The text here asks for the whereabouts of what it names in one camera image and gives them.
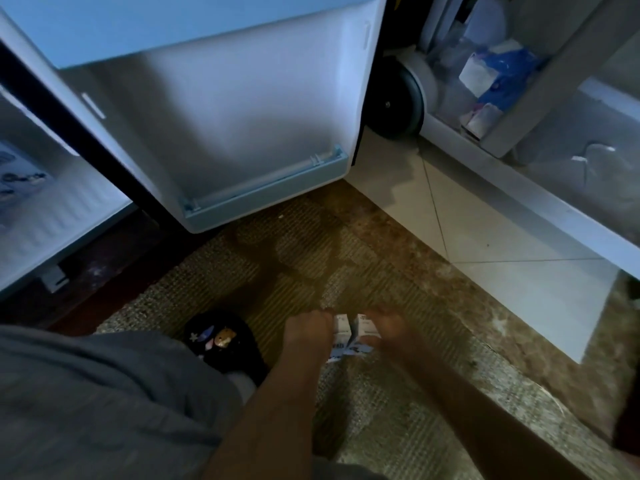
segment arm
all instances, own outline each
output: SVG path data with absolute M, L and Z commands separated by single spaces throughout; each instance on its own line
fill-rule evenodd
M 332 342 L 332 313 L 287 321 L 280 359 L 209 460 L 204 479 L 311 478 L 316 389 Z
M 420 332 L 388 308 L 368 310 L 379 348 L 406 370 L 455 432 L 487 480 L 563 478 L 586 480 L 548 443 L 469 384 L 430 350 Z

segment light blue door shelf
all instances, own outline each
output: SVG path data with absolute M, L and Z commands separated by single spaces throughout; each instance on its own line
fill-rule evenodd
M 347 174 L 349 157 L 340 146 L 332 156 L 289 177 L 235 196 L 205 209 L 186 210 L 192 232 L 201 232 L 263 209 L 295 195 L 337 180 Z
M 370 0 L 0 0 L 57 68 Z

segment forearm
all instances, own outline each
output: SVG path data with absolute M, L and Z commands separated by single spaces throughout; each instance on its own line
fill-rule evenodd
M 428 350 L 405 361 L 487 480 L 587 477 Z
M 286 348 L 207 466 L 204 478 L 308 479 L 321 363 Z

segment person's right arm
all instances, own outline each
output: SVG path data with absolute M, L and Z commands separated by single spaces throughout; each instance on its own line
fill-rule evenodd
M 388 355 L 420 385 L 485 479 L 588 478 L 448 366 L 399 314 L 386 307 L 364 313 L 382 338 L 362 341 Z

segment tile grout line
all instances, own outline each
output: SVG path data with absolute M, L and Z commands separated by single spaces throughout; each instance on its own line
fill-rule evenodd
M 600 258 L 559 258 L 559 259 L 508 259 L 504 261 L 451 261 L 451 264 L 491 264 L 499 262 L 556 262 L 556 261 L 606 261 Z
M 433 210 L 436 213 L 436 221 L 438 222 L 438 227 L 440 229 L 440 237 L 442 238 L 442 245 L 444 246 L 444 252 L 446 254 L 447 261 L 449 261 L 449 263 L 453 264 L 451 262 L 451 259 L 449 259 L 449 251 L 447 250 L 447 243 L 444 240 L 444 233 L 442 231 L 442 224 L 440 224 L 440 217 L 438 215 L 438 208 L 436 206 L 436 199 L 433 196 L 433 190 L 431 189 L 431 181 L 429 180 L 429 173 L 427 172 L 427 167 L 424 164 L 424 158 L 422 158 L 422 153 L 420 151 L 420 146 L 418 146 L 418 153 L 420 154 L 420 160 L 422 160 L 422 169 L 424 170 L 424 176 L 427 177 L 427 185 L 429 186 L 429 194 L 431 195 L 431 203 L 433 204 Z

